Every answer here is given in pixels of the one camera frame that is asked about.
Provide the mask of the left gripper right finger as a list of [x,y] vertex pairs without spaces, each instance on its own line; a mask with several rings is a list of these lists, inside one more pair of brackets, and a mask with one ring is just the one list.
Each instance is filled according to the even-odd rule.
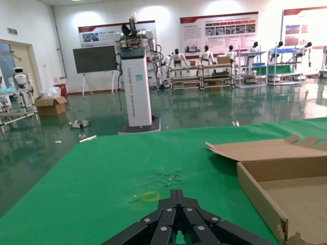
[[177,190],[177,219],[185,243],[272,244],[272,242],[202,209],[196,199]]

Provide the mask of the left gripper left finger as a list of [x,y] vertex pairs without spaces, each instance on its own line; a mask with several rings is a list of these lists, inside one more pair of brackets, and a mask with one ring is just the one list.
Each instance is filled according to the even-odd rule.
[[157,210],[139,222],[116,234],[103,244],[174,244],[176,242],[176,217],[178,191],[171,190],[169,198],[159,200]]

